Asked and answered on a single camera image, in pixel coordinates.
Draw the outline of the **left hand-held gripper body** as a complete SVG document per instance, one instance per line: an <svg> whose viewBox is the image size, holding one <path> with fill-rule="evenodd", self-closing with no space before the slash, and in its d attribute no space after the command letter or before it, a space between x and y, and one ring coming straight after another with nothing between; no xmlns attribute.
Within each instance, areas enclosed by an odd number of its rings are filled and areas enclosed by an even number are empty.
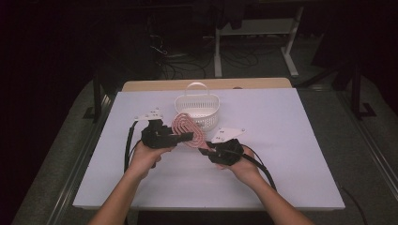
<svg viewBox="0 0 398 225"><path fill-rule="evenodd" d="M141 131L141 140L145 146L153 149L177 146L178 142L176 141L176 137L178 135L164 132L163 126L165 125L163 124L162 118L163 116L158 109L134 117L135 122L148 122L147 127Z"/></svg>

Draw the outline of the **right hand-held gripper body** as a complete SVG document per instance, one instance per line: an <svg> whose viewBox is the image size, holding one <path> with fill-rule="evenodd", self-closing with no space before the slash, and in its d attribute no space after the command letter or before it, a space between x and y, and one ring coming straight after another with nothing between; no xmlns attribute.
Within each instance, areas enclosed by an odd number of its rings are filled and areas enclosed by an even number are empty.
<svg viewBox="0 0 398 225"><path fill-rule="evenodd" d="M216 152L216 156L208 156L210 161L226 166L232 166L238 162L244 150L237 137L244 132L244 128L220 127L210 140L217 144L216 148L210 148L210 151Z"/></svg>

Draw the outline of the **white plastic basket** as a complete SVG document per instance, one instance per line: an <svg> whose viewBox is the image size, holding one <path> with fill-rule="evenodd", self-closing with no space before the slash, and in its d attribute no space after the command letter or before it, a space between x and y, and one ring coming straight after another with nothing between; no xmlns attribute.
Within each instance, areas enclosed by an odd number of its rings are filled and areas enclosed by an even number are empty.
<svg viewBox="0 0 398 225"><path fill-rule="evenodd" d="M193 87L202 87L204 92L190 94ZM210 131L218 123L220 99L211 94L204 83L192 82L187 85L184 94L175 100L175 108L177 113L187 113L203 131Z"/></svg>

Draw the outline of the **person's right hand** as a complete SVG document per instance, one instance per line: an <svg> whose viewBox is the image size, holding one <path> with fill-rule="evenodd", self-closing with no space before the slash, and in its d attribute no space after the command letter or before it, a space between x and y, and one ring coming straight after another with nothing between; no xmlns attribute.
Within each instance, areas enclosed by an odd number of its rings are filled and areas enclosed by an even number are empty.
<svg viewBox="0 0 398 225"><path fill-rule="evenodd" d="M244 157L232 166L221 165L221 168L230 170L240 182L249 187L262 180L257 167Z"/></svg>

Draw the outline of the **person's left hand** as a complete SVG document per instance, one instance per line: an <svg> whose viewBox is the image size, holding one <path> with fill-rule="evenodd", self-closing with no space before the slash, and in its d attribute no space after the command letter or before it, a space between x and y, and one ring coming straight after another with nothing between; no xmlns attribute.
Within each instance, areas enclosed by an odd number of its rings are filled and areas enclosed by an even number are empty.
<svg viewBox="0 0 398 225"><path fill-rule="evenodd" d="M136 181L143 180L149 173L149 170L161 160L161 155L172 150L173 147L153 149L139 142L132 154L130 166L127 169L127 176Z"/></svg>

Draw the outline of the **wooden table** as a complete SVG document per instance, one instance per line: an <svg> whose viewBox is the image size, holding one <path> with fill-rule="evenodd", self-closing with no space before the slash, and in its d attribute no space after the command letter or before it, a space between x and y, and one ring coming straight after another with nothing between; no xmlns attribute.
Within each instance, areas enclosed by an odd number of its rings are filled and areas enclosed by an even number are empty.
<svg viewBox="0 0 398 225"><path fill-rule="evenodd" d="M292 88L286 78L238 78L238 79L201 79L198 83L205 84L209 89L264 89L264 88ZM173 91L184 90L194 80L167 81L130 81L126 82L123 92L137 91Z"/></svg>

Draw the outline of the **black metal stand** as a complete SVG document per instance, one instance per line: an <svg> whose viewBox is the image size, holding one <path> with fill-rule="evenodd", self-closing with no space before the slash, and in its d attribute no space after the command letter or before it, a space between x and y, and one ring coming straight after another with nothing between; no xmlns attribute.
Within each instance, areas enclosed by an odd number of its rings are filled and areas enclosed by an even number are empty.
<svg viewBox="0 0 398 225"><path fill-rule="evenodd" d="M361 73L360 67L356 64L352 66L351 78L351 110L358 120L363 117L374 117L375 111L369 103L360 101Z"/></svg>
<svg viewBox="0 0 398 225"><path fill-rule="evenodd" d="M100 82L100 75L97 71L95 71L93 76L92 87L94 103L92 107L86 109L84 119L92 119L94 123L97 123L103 115L104 99L107 98L106 92Z"/></svg>

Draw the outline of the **metal floor rail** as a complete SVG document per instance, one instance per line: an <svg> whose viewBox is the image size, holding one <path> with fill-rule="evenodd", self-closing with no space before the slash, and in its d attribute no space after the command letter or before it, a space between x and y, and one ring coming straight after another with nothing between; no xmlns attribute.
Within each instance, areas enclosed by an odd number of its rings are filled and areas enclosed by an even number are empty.
<svg viewBox="0 0 398 225"><path fill-rule="evenodd" d="M371 135L369 129L364 125L363 119L367 117L376 117L376 114L369 103L361 103L359 112L354 112L351 106L351 100L343 92L337 93L337 98L339 99L344 110L350 117L352 123L359 131L360 136L365 141L371 159L380 171L382 177L384 178L387 186L390 189L391 194L394 199L398 202L398 175L392 169L388 163L385 156L382 154L380 147L377 145L375 138Z"/></svg>
<svg viewBox="0 0 398 225"><path fill-rule="evenodd" d="M99 99L99 103L95 103L95 106L99 106L99 116L93 122L88 131L83 147L74 162L66 184L61 189L60 195L57 198L54 209L50 214L46 225L58 225L63 219L68 207L73 203L74 196L79 189L91 156L99 141L100 134L105 125L112 104L112 100L107 95L101 97Z"/></svg>

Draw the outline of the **white desk frame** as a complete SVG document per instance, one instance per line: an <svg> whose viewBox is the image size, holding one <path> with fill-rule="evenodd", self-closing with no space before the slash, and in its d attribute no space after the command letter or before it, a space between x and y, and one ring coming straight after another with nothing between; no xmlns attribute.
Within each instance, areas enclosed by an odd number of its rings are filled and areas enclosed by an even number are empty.
<svg viewBox="0 0 398 225"><path fill-rule="evenodd" d="M253 36L253 35L288 35L288 40L281 47L284 62L292 77L296 78L299 72L290 55L296 34L299 29L300 19L304 7L296 10L296 15L286 19L259 19L244 20L242 26L238 30L233 30L230 25L226 25L223 29L215 30L215 53L214 53L214 70L215 77L222 77L222 60L221 60L221 37L225 36Z"/></svg>

